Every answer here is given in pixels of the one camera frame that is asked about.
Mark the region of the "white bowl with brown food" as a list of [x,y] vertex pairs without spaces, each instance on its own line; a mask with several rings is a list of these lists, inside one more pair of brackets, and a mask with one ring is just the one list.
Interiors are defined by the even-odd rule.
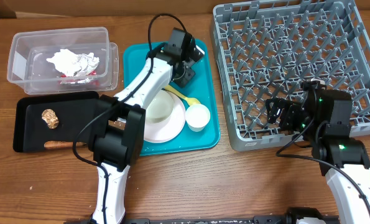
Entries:
[[173,110],[173,98],[160,90],[146,109],[146,122],[159,123],[166,120]]

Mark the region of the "red snack wrapper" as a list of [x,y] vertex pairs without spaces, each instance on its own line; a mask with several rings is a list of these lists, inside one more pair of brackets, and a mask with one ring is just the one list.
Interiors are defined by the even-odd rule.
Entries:
[[93,71],[87,74],[85,79],[60,80],[59,84],[61,85],[82,85],[82,84],[94,83],[94,82],[97,82],[97,80],[93,78],[93,76],[95,75],[96,75],[96,72]]

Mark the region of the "white napkin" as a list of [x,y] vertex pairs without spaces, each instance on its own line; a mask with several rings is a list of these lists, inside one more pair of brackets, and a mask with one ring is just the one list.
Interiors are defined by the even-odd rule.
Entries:
[[68,49],[61,49],[46,61],[54,64],[55,69],[66,77],[86,76],[95,71],[100,63],[99,57],[95,57],[93,52],[75,54]]

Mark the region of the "brown food chunk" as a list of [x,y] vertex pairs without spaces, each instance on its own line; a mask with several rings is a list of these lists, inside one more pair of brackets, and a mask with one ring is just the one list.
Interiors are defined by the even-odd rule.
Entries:
[[44,110],[42,112],[42,119],[45,121],[49,129],[55,129],[59,125],[59,119],[52,109]]

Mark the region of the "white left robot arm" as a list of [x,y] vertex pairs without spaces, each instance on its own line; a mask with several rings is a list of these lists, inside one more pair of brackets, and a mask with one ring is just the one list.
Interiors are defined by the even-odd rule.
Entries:
[[126,127],[107,126],[90,139],[98,169],[98,199],[90,223],[121,223],[125,216],[124,192],[129,168],[143,145],[146,108],[170,83],[183,88],[194,77],[192,65],[204,57],[195,38],[185,29],[174,28],[168,42],[150,48],[146,63],[136,78],[111,98],[111,106],[92,120],[98,129],[122,118]]

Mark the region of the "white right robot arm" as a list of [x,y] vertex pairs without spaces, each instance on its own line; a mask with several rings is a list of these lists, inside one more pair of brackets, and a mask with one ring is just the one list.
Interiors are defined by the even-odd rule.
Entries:
[[370,223],[370,159],[365,145],[350,136],[351,95],[332,90],[318,79],[301,84],[303,102],[273,97],[266,100],[267,120],[294,137],[276,152],[289,158],[284,150],[298,138],[308,141],[312,155],[308,160],[320,166],[336,202],[338,223]]

